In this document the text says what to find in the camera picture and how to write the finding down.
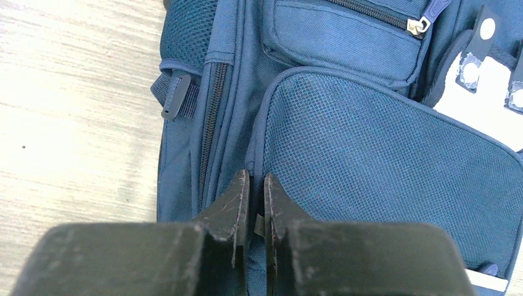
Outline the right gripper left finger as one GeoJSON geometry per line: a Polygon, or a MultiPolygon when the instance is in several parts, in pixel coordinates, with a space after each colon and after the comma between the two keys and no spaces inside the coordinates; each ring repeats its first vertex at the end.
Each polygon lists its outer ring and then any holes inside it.
{"type": "Polygon", "coordinates": [[[35,246],[13,295],[245,295],[250,178],[193,220],[73,223],[35,246]]]}

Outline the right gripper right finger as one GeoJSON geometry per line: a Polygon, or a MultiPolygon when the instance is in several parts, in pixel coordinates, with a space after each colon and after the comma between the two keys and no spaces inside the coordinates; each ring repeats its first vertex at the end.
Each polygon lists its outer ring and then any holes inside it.
{"type": "Polygon", "coordinates": [[[474,295],[461,255],[424,223],[318,221],[264,180],[268,295],[474,295]]]}

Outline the navy blue student backpack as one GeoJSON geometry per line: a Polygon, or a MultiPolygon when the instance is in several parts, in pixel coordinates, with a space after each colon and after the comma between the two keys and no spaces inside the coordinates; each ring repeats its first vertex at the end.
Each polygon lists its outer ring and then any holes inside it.
{"type": "Polygon", "coordinates": [[[312,217],[422,222],[507,284],[522,240],[521,1],[167,1],[157,221],[274,174],[312,217]]]}

